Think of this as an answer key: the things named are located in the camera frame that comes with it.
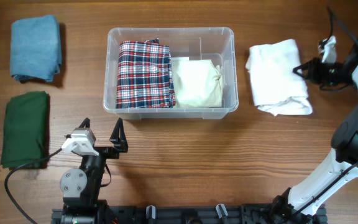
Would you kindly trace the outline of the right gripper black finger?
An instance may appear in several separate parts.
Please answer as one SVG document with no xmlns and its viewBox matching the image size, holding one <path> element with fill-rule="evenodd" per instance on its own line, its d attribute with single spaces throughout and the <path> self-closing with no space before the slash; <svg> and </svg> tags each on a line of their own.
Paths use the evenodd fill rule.
<svg viewBox="0 0 358 224">
<path fill-rule="evenodd" d="M 305 62 L 304 64 L 301 64 L 297 67 L 295 67 L 293 70 L 294 71 L 304 71 L 304 70 L 309 70 L 311 67 L 313 67 L 316 63 L 316 58 L 313 58 L 311 60 L 309 60 L 308 62 Z"/>
<path fill-rule="evenodd" d="M 295 67 L 293 73 L 302 79 L 314 83 L 314 68 L 309 67 Z"/>
</svg>

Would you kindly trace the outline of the white cloth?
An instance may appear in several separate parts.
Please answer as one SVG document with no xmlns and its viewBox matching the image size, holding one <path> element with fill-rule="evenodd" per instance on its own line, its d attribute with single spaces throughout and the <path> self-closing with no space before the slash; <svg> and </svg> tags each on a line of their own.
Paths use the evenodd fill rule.
<svg viewBox="0 0 358 224">
<path fill-rule="evenodd" d="M 300 65 L 295 40 L 249 48 L 249 72 L 254 105 L 258 110 L 277 115 L 310 115 L 306 82 L 293 69 Z"/>
</svg>

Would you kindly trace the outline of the plaid cloth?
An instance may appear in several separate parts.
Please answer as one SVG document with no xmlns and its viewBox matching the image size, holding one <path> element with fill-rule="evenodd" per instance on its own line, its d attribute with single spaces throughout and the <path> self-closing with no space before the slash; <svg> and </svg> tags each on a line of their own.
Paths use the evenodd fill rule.
<svg viewBox="0 0 358 224">
<path fill-rule="evenodd" d="M 117 109 L 176 105 L 170 48 L 158 39 L 123 41 L 117 71 Z"/>
</svg>

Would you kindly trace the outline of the cream cloth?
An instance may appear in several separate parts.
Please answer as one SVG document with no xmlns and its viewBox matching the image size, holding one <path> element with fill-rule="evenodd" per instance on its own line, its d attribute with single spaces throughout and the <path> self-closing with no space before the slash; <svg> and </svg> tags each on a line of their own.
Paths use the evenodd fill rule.
<svg viewBox="0 0 358 224">
<path fill-rule="evenodd" d="M 175 108 L 219 108 L 223 100 L 221 67 L 207 60 L 172 62 Z"/>
</svg>

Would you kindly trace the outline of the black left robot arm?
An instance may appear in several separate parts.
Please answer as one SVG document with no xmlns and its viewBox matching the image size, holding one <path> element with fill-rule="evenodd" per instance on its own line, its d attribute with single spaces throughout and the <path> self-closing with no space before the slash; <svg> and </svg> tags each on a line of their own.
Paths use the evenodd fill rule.
<svg viewBox="0 0 358 224">
<path fill-rule="evenodd" d="M 96 137 L 90 129 L 90 119 L 67 136 L 62 145 L 65 153 L 72 152 L 81 157 L 77 169 L 66 171 L 60 179 L 63 192 L 63 209 L 54 210 L 52 223 L 118 223 L 118 219 L 106 200 L 100 200 L 99 191 L 107 184 L 102 183 L 103 175 L 109 172 L 108 159 L 119 159 L 128 151 L 123 120 L 119 118 L 109 138 L 112 146 L 95 146 Z"/>
</svg>

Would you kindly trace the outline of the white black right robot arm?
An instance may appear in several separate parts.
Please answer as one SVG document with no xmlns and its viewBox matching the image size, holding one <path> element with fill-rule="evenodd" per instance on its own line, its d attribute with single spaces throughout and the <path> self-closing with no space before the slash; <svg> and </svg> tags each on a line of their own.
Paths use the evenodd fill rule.
<svg viewBox="0 0 358 224">
<path fill-rule="evenodd" d="M 358 91 L 358 39 L 345 62 L 333 65 L 322 83 L 354 85 Z M 277 196 L 267 218 L 272 223 L 313 223 L 322 204 L 341 187 L 358 178 L 358 105 L 334 132 L 331 150 L 302 182 Z"/>
</svg>

